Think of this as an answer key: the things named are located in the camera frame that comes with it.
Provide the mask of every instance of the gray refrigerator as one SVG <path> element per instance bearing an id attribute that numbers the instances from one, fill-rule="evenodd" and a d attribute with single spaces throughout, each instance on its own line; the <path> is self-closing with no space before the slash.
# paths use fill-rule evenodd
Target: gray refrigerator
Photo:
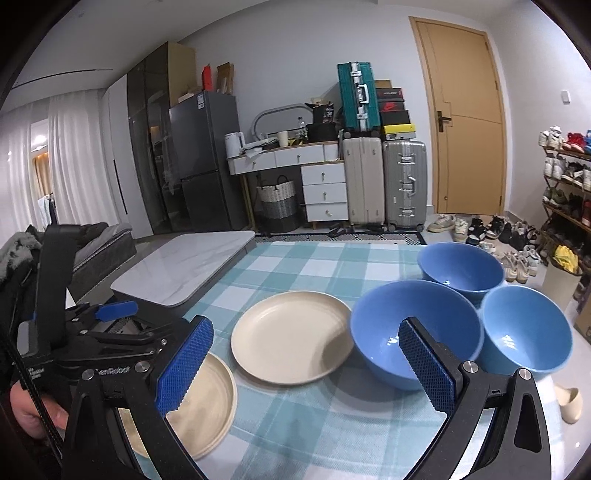
<path id="1" fill-rule="evenodd" d="M 192 230 L 242 230 L 248 219 L 239 178 L 228 169 L 224 140 L 240 131 L 236 99 L 198 93 L 170 109 L 170 122 Z"/>

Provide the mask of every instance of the beige plate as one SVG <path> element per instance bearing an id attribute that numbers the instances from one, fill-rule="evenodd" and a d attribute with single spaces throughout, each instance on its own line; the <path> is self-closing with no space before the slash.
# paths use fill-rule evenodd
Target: beige plate
<path id="1" fill-rule="evenodd" d="M 311 382 L 351 353 L 350 315 L 347 305 L 325 293 L 280 293 L 242 315 L 232 332 L 232 353 L 244 370 L 266 382 Z"/>
<path id="2" fill-rule="evenodd" d="M 178 410 L 166 415 L 189 455 L 197 460 L 226 436 L 236 414 L 238 393 L 234 376 L 216 355 L 208 353 Z M 133 450 L 149 458 L 129 410 L 119 409 Z"/>

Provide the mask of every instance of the door frame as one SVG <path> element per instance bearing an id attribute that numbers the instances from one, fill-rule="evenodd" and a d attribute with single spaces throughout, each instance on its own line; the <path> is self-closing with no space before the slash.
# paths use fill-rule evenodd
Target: door frame
<path id="1" fill-rule="evenodd" d="M 421 67 L 423 69 L 423 78 L 425 80 L 425 90 L 427 92 L 427 104 L 429 107 L 429 123 L 431 127 L 431 158 L 432 160 L 432 172 L 433 178 L 431 179 L 433 185 L 433 192 L 431 194 L 431 201 L 433 202 L 435 212 L 439 211 L 439 129 L 437 127 L 437 119 L 436 119 L 436 108 L 435 108 L 435 97 L 433 94 L 433 87 L 431 84 L 431 76 L 429 75 L 429 68 L 427 63 L 427 54 L 425 52 L 425 47 L 421 40 L 421 35 L 418 30 L 418 23 L 429 23 L 433 25 L 442 25 L 444 27 L 451 27 L 457 28 L 458 30 L 464 30 L 470 33 L 475 33 L 480 35 L 484 38 L 489 57 L 491 58 L 492 62 L 492 69 L 495 75 L 495 81 L 498 85 L 497 95 L 499 98 L 499 105 L 501 106 L 501 128 L 503 132 L 503 158 L 502 158 L 502 168 L 503 168 L 503 178 L 501 183 L 501 202 L 499 205 L 499 213 L 503 214 L 505 210 L 505 189 L 506 189 L 506 181 L 507 181 L 507 129 L 506 129 L 506 117 L 505 117 L 505 102 L 503 99 L 503 92 L 501 90 L 501 79 L 499 77 L 499 71 L 496 67 L 495 57 L 492 54 L 492 47 L 491 42 L 489 41 L 488 34 L 481 30 L 475 30 L 473 28 L 464 27 L 463 25 L 457 25 L 448 22 L 441 22 L 439 20 L 431 20 L 429 18 L 420 18 L 420 17 L 408 17 L 410 20 L 411 28 L 413 29 L 414 39 L 417 43 L 417 50 L 418 56 L 421 59 Z"/>

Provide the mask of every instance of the silver suitcase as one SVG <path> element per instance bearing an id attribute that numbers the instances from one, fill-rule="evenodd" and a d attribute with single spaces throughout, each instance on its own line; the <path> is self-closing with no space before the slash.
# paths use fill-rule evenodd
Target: silver suitcase
<path id="1" fill-rule="evenodd" d="M 349 221 L 358 225 L 385 219 L 384 162 L 379 138 L 343 140 Z"/>
<path id="2" fill-rule="evenodd" d="M 390 231 L 416 228 L 427 219 L 427 149 L 417 140 L 384 142 L 386 223 Z"/>

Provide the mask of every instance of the blue plaid tablecloth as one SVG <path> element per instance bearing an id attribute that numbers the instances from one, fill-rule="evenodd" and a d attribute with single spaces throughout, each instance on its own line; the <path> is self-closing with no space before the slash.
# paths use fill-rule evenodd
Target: blue plaid tablecloth
<path id="1" fill-rule="evenodd" d="M 424 392 L 375 380 L 354 350 L 344 365 L 308 385 L 278 388 L 236 364 L 232 329 L 255 303 L 290 290 L 325 292 L 353 307 L 364 293 L 401 278 L 421 278 L 423 247 L 364 242 L 259 244 L 185 315 L 215 328 L 212 352 L 233 371 L 238 409 L 223 442 L 197 464 L 210 480 L 402 479 L 445 420 Z M 553 479 L 564 477 L 560 411 L 550 377 L 538 383 L 550 434 Z M 470 471 L 492 411 L 485 411 L 454 478 Z M 149 461 L 145 473 L 158 478 Z"/>

